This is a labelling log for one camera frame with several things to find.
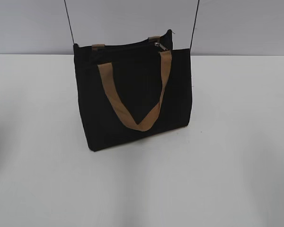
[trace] white surface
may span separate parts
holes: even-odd
[[[189,127],[87,148],[72,56],[0,55],[0,227],[284,227],[284,57],[192,57]]]
[[[126,44],[171,28],[189,46],[197,0],[66,0],[75,41]],[[192,54],[284,55],[284,0],[201,0]],[[0,53],[72,54],[63,0],[0,0]]]

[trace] bag handle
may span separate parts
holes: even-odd
[[[113,76],[113,65],[112,63],[105,63],[98,65],[99,72],[101,75],[102,85],[104,92],[112,105],[115,113],[117,114],[120,121],[124,126],[130,129],[138,131],[149,130],[159,117],[163,96],[165,92],[165,87],[169,79],[170,68],[171,68],[171,51],[159,52],[161,56],[161,80],[162,80],[162,90],[159,102],[149,111],[145,118],[137,124],[129,111],[123,105],[120,97],[117,93],[114,83]]]
[[[197,15],[198,15],[198,10],[199,10],[199,3],[200,3],[200,0],[198,0],[197,8],[196,8],[196,11],[195,11],[195,21],[194,21],[194,27],[193,27],[193,32],[192,32],[192,35],[191,35],[190,47],[189,47],[189,50],[190,50],[190,51],[191,51],[191,47],[192,47],[192,44],[193,44],[193,38],[194,38],[194,32],[195,32],[195,23],[196,23],[196,21],[197,21]],[[72,34],[72,29],[71,29],[71,21],[70,21],[69,15],[68,15],[68,10],[67,10],[67,6],[66,6],[66,1],[65,1],[65,0],[64,0],[64,4],[65,4],[65,9],[66,9],[68,24],[69,24],[70,30],[71,30],[72,44],[75,44],[75,42],[74,42],[74,36],[73,36],[73,34]]]

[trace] zipper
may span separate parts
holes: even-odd
[[[155,42],[155,46],[161,47],[164,51],[167,51],[167,48],[163,46],[161,43]]]

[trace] strap tab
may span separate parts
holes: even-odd
[[[151,36],[148,37],[148,42],[160,42],[160,36]]]
[[[91,46],[92,51],[96,51],[98,49],[104,49],[105,48],[105,44],[94,44]]]

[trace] tote bag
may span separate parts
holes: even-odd
[[[79,47],[73,41],[73,51],[79,111],[90,150],[188,125],[190,48],[173,50],[171,30],[126,45]]]

